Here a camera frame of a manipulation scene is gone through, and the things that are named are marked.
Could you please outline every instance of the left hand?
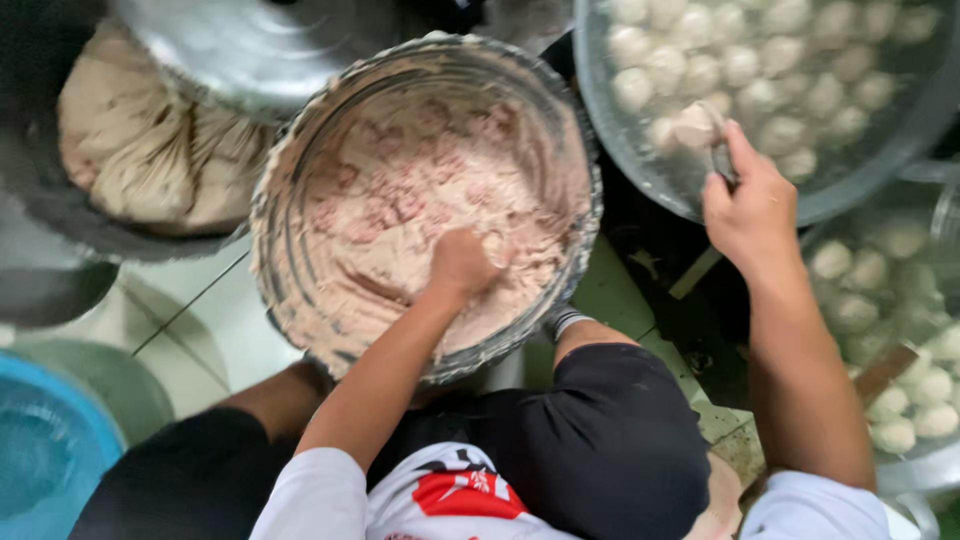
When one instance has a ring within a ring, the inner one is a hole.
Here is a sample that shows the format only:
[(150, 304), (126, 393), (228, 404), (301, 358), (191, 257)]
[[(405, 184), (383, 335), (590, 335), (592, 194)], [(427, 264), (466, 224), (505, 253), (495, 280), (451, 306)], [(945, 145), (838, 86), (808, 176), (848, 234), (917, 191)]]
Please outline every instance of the left hand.
[(506, 270), (494, 266), (484, 250), (483, 238), (473, 229), (457, 229), (437, 240), (428, 286), (452, 292), (463, 300), (483, 292)]

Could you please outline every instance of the metal lid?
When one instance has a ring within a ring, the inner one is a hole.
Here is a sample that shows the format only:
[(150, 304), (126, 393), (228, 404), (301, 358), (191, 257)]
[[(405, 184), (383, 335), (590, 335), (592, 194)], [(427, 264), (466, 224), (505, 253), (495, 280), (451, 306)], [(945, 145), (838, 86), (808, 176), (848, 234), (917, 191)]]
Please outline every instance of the metal lid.
[(292, 118), (326, 80), (399, 43), (389, 0), (118, 0), (183, 89), (261, 121)]

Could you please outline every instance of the white tile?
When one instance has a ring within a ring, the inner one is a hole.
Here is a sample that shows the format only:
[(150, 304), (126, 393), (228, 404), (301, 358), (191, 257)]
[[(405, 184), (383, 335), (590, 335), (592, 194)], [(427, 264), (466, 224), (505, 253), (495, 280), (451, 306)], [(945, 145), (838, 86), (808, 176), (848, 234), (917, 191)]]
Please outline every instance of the white tile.
[(267, 379), (303, 356), (267, 320), (249, 267), (247, 255), (166, 329), (231, 392)]
[(251, 248), (249, 234), (212, 257), (161, 264), (127, 262), (118, 282), (161, 322), (167, 323)]
[(64, 325), (43, 330), (18, 330), (14, 342), (81, 339), (133, 353), (160, 328), (160, 321), (114, 285), (94, 309)]
[(196, 414), (228, 395), (227, 390), (166, 332), (152, 339), (136, 357), (167, 391), (178, 420)]

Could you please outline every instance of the wrist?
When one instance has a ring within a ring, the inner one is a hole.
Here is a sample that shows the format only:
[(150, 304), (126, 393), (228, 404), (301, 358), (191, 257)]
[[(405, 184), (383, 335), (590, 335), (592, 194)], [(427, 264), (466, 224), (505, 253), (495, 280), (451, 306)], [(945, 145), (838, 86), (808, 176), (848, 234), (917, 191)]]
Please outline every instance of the wrist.
[(432, 301), (444, 307), (449, 307), (459, 312), (467, 307), (467, 302), (470, 299), (470, 291), (455, 282), (431, 280), (426, 288), (423, 289), (423, 294), (420, 297), (430, 298)]

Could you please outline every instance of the hand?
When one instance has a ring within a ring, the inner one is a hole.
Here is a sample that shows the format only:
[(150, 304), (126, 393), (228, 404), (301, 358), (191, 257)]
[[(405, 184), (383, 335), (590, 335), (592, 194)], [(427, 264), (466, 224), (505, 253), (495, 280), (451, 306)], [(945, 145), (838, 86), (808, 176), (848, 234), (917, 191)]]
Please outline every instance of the hand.
[(437, 240), (433, 250), (429, 287), (442, 288), (464, 302), (484, 291), (509, 266), (494, 266), (484, 249), (484, 238), (473, 229), (457, 229)]
[(750, 145), (739, 124), (726, 125), (740, 186), (733, 195), (723, 178), (707, 176), (704, 219), (710, 242), (736, 265), (747, 283), (758, 276), (803, 268), (797, 241), (797, 188)]

